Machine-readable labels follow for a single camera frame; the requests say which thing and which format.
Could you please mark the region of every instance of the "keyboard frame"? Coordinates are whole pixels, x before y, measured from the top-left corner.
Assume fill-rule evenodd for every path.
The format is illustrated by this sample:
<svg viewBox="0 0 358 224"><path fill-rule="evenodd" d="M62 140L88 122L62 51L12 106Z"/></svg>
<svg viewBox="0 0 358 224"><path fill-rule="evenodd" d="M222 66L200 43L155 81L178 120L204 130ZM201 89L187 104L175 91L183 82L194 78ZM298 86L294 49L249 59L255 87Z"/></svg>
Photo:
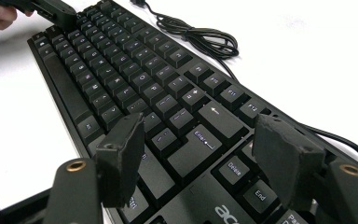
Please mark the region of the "keyboard frame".
<svg viewBox="0 0 358 224"><path fill-rule="evenodd" d="M209 68L211 70L213 70L215 73L220 74L222 76L225 76L227 78L227 81L230 84L236 84L236 82L231 79L225 72L222 72L220 69L218 69L217 67L215 67L213 64L209 63L208 60L205 60L204 58L206 58L207 56L200 54L196 54L194 53L192 50L188 49L186 47L186 45L184 45L183 41L179 40L178 38L173 38L170 35L166 35L165 33L162 33L157 27L155 23L150 23L150 21L145 21L141 18L139 18L138 16L136 16L134 13L131 12L130 9L125 8L126 10L128 10L135 18L138 18L139 20L143 21L146 25L148 25L148 27L151 27L152 29L156 30L159 34L163 34L166 38L168 38L171 41L174 41L176 44L180 45L183 47L183 49L186 50L186 52L193 57L193 59L191 61L189 61L187 63L187 66L182 66L178 69L175 69L175 71L179 74L179 75L183 75L183 77L185 77L187 79L187 81L189 83L191 83L193 86L195 87L199 87L200 85L195 84L194 82L192 82L189 78L187 78L184 73L187 71L186 68L188 67L192 67L192 65L198 63L198 62L203 62L205 63L207 66L209 66ZM36 46L34 45L34 42L32 39L28 39L27 41L31 52L34 55L34 58L40 68L40 71L44 77L44 79L46 80L46 83L48 85L48 89L51 92L51 95L60 111L60 115L62 116L62 120L64 122L64 125L66 126L68 133L70 134L75 146L76 146L76 150L79 154L80 157L87 157L89 158L90 155L86 149L86 147L83 145L83 142L81 140L80 135L77 132L76 126L74 125L74 123L72 122L64 103L62 102L62 99L57 91L57 89L54 86L54 83L48 73L48 70L46 68L46 66L43 63L43 59L40 57ZM278 108L276 108L274 105L270 104L269 102L267 102L266 100L264 100L262 97L260 97L259 95L255 94L254 92L250 91L249 89L247 89L246 87L242 86L240 83L238 85L241 90L243 90L248 96L250 96L250 99L255 98L257 101L259 101L260 103L264 104L270 111L271 114L270 116L278 116L280 119L284 119L286 122L288 122L290 125L292 125L293 127L295 127L299 132L303 133L305 136L307 136L311 141L313 141L314 143L322 146L323 148L325 148L328 152L339 156L341 158L343 158L344 160L347 161L351 161L351 162L356 162L354 159L352 159L350 156L348 156L347 154L343 153L342 151L340 151L339 149L337 149L336 147L334 147L333 145L331 145L330 143L326 142L325 140L323 140L320 136L316 135L315 133L312 133L311 131L309 131L308 129L306 129L304 126L302 126L300 123L296 122L294 119L290 118L288 115L284 114L281 110L279 110ZM211 97L209 94L207 94L207 97L211 100L211 101L215 101L217 102L213 97ZM218 165L222 160L224 160L228 155L230 155L231 153L233 153L233 151L235 151L239 146L241 146L242 144L246 144L249 141L252 140L252 136L254 135L254 129L249 127L246 123L244 123L242 120L238 119L237 120L242 123L248 130L249 132L238 142L236 143L234 146L230 147L217 161L215 161L211 166L209 166L205 171L202 172L202 174L200 174L199 176L196 177L196 179L192 180L191 182L196 181L197 179L199 179L201 176L210 173L212 171L212 169L214 167L216 167L216 165ZM182 190L187 189L191 186L191 183L189 183L188 185L186 185L184 188L182 188ZM109 215L111 216L111 218L115 221L115 223L124 223L121 219L121 216L118 214L118 211L116 212L110 212ZM149 218L148 220L153 220L153 218L155 217L155 215L153 215L151 218Z"/></svg>

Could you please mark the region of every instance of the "keyboard cable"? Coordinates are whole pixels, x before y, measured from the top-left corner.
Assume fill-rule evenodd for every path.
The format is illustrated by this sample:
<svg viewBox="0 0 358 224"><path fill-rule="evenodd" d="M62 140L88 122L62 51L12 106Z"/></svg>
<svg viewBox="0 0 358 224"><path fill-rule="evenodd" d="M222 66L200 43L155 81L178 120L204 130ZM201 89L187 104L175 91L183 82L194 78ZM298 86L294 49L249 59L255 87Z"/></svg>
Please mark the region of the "keyboard cable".
<svg viewBox="0 0 358 224"><path fill-rule="evenodd" d="M233 72L229 69L225 62L223 62L225 59L230 59L240 54L238 51L238 43L234 36L215 29L196 28L180 19L157 13L151 9L150 5L148 5L145 0L131 0L131 2L138 7L147 6L149 11L156 16L156 25L158 28L168 34L181 36L183 40L188 41L196 50L210 56L220 63L226 69L231 78L239 83ZM353 148L358 153L358 145L352 141L305 124L302 125L313 133L334 139Z"/></svg>

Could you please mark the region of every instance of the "acer logo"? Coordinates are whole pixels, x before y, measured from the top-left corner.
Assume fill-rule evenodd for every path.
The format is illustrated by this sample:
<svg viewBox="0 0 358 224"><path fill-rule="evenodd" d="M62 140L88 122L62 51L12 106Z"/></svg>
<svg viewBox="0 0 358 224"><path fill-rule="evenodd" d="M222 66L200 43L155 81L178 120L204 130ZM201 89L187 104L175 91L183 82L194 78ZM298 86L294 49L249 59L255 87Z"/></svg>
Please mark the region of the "acer logo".
<svg viewBox="0 0 358 224"><path fill-rule="evenodd" d="M222 207L216 206L214 211L219 215L226 224L240 224L238 220L229 214L229 210L222 205Z"/></svg>

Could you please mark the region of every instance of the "black keyboard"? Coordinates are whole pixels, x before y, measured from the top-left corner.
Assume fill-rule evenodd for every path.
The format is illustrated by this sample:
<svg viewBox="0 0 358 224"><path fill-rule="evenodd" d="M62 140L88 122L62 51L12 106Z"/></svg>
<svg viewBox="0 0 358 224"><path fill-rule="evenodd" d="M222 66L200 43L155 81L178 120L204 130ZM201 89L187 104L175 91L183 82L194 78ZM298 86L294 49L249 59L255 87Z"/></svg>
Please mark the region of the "black keyboard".
<svg viewBox="0 0 358 224"><path fill-rule="evenodd" d="M122 117L145 114L137 188L115 223L312 223L284 209L252 156L258 114L339 152L161 31L111 1L28 44L82 157Z"/></svg>

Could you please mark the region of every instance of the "brass screw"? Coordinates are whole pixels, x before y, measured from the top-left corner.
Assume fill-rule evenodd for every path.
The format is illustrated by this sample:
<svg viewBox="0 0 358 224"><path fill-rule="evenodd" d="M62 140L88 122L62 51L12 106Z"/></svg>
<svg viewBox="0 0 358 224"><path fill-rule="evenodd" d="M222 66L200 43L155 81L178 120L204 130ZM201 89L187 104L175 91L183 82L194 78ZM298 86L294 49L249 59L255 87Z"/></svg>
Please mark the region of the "brass screw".
<svg viewBox="0 0 358 224"><path fill-rule="evenodd" d="M339 168L347 173L348 175L356 175L358 176L358 168L356 166L353 165L349 165L349 164L342 164L339 166Z"/></svg>
<svg viewBox="0 0 358 224"><path fill-rule="evenodd" d="M85 161L73 161L71 164L66 166L66 170L69 172L77 172L86 167Z"/></svg>

